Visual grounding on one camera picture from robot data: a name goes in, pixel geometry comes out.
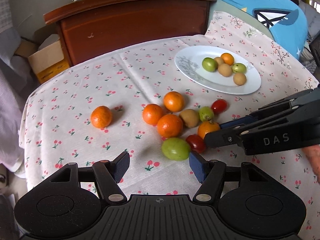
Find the red tomato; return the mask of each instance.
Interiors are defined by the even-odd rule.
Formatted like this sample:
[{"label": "red tomato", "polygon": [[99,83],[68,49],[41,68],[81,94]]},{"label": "red tomato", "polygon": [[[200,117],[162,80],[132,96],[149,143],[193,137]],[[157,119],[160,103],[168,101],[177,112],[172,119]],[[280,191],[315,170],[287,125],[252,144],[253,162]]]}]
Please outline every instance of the red tomato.
[{"label": "red tomato", "polygon": [[228,102],[224,99],[218,99],[214,101],[211,109],[213,110],[214,114],[221,114],[228,108]]},{"label": "red tomato", "polygon": [[189,135],[186,138],[186,142],[190,145],[192,151],[195,151],[199,154],[203,153],[207,148],[203,139],[196,134]]}]

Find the white plate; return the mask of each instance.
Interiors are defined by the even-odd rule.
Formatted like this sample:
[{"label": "white plate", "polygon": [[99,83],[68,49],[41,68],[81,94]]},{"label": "white plate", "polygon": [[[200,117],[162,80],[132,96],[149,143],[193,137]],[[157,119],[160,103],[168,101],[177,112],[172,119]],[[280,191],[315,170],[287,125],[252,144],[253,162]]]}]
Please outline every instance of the white plate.
[{"label": "white plate", "polygon": [[[237,86],[231,77],[224,77],[218,71],[208,72],[202,67],[205,57],[220,57],[223,53],[230,53],[235,58],[235,63],[242,63],[247,67],[245,76],[247,82],[243,86]],[[261,77],[255,67],[239,55],[213,46],[192,46],[180,50],[174,62],[177,68],[194,82],[218,92],[233,95],[247,95],[257,91],[261,86]]]}]

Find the fruit on plate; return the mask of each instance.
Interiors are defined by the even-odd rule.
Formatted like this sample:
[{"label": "fruit on plate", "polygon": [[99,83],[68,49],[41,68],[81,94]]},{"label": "fruit on plate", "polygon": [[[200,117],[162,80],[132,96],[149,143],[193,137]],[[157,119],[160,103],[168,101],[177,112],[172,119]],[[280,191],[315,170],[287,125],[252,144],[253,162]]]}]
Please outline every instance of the fruit on plate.
[{"label": "fruit on plate", "polygon": [[235,62],[235,58],[230,53],[223,53],[220,58],[222,58],[224,63],[228,64],[229,66],[232,66]]},{"label": "fruit on plate", "polygon": [[156,126],[160,118],[164,115],[163,109],[156,104],[147,105],[142,111],[142,118],[147,124]]},{"label": "fruit on plate", "polygon": [[236,73],[233,76],[233,82],[238,86],[242,86],[247,82],[247,77],[243,73]]},{"label": "fruit on plate", "polygon": [[157,131],[162,137],[177,137],[183,129],[182,120],[175,114],[166,114],[157,123]]},{"label": "fruit on plate", "polygon": [[214,60],[218,63],[218,66],[224,64],[224,60],[220,57],[215,57]]},{"label": "fruit on plate", "polygon": [[190,145],[192,151],[197,153],[203,153],[207,146],[205,145],[203,139],[199,135],[192,134],[186,138],[186,142]]},{"label": "fruit on plate", "polygon": [[211,105],[211,109],[213,110],[214,114],[221,114],[228,108],[228,102],[224,99],[218,99],[213,102]]},{"label": "fruit on plate", "polygon": [[209,72],[215,72],[218,68],[218,63],[210,57],[205,57],[202,61],[202,67]]},{"label": "fruit on plate", "polygon": [[232,68],[224,63],[218,67],[218,72],[224,77],[229,77],[232,75]]},{"label": "fruit on plate", "polygon": [[161,151],[170,160],[184,161],[189,157],[190,145],[180,138],[169,138],[163,142]]},{"label": "fruit on plate", "polygon": [[247,67],[242,64],[242,63],[234,63],[232,66],[232,72],[233,73],[246,73],[247,72]]},{"label": "fruit on plate", "polygon": [[91,123],[96,128],[106,128],[112,121],[112,112],[106,106],[98,106],[90,116]]},{"label": "fruit on plate", "polygon": [[199,109],[199,116],[202,122],[210,121],[214,118],[214,113],[210,107],[204,106]]},{"label": "fruit on plate", "polygon": [[187,128],[194,128],[200,121],[199,113],[193,109],[183,110],[179,117],[182,119],[183,124]]},{"label": "fruit on plate", "polygon": [[219,131],[220,126],[218,123],[213,121],[205,121],[198,127],[198,135],[204,139],[205,135],[209,132]]},{"label": "fruit on plate", "polygon": [[184,98],[179,92],[171,91],[166,93],[163,103],[169,111],[180,112],[184,107]]}]

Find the tangerine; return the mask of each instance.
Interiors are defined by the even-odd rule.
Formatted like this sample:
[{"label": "tangerine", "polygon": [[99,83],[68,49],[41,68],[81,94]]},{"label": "tangerine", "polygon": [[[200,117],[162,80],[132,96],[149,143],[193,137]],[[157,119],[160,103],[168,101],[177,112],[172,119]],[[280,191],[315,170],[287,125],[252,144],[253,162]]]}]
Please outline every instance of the tangerine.
[{"label": "tangerine", "polygon": [[177,137],[182,129],[182,120],[174,114],[162,116],[157,124],[158,134],[165,138]]},{"label": "tangerine", "polygon": [[156,104],[147,105],[142,111],[142,118],[147,124],[156,126],[159,119],[163,116],[163,110]]},{"label": "tangerine", "polygon": [[90,116],[91,123],[96,128],[106,128],[112,121],[112,112],[106,106],[98,106]]},{"label": "tangerine", "polygon": [[201,123],[198,127],[198,135],[204,139],[205,135],[209,132],[215,132],[220,130],[220,126],[218,123],[213,121],[205,121]]},{"label": "tangerine", "polygon": [[229,66],[232,66],[235,62],[235,58],[230,53],[223,53],[220,58],[222,58]]},{"label": "tangerine", "polygon": [[179,92],[171,91],[164,96],[163,103],[169,111],[180,112],[184,107],[184,98]]}]

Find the wooden headboard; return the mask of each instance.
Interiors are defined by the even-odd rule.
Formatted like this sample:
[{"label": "wooden headboard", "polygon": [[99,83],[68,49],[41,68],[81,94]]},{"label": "wooden headboard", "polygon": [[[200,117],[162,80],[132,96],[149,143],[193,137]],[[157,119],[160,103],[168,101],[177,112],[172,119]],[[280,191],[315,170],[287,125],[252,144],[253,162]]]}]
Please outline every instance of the wooden headboard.
[{"label": "wooden headboard", "polygon": [[79,0],[44,15],[70,66],[145,41],[205,34],[216,0]]}]

